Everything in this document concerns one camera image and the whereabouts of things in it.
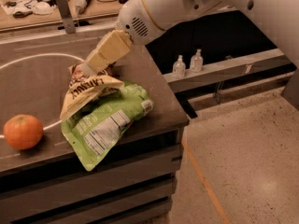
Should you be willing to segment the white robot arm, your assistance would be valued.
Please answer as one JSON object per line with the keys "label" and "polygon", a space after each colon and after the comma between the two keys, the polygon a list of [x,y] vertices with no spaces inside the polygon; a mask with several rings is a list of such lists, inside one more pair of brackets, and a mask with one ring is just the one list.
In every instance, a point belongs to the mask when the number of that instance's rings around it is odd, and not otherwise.
{"label": "white robot arm", "polygon": [[294,64],[299,64],[299,0],[129,0],[115,28],[146,45],[173,26],[193,21],[225,3],[241,11]]}

